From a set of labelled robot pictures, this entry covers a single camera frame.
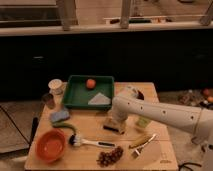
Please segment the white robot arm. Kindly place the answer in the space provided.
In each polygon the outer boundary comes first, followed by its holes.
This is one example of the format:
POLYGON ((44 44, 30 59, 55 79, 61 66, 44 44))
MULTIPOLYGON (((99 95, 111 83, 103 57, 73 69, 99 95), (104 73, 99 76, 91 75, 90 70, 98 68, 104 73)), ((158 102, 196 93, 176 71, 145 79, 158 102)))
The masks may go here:
POLYGON ((213 110, 140 98, 134 86, 124 87, 112 99, 112 118, 123 122, 129 114, 136 114, 192 134, 200 141, 213 144, 213 110))

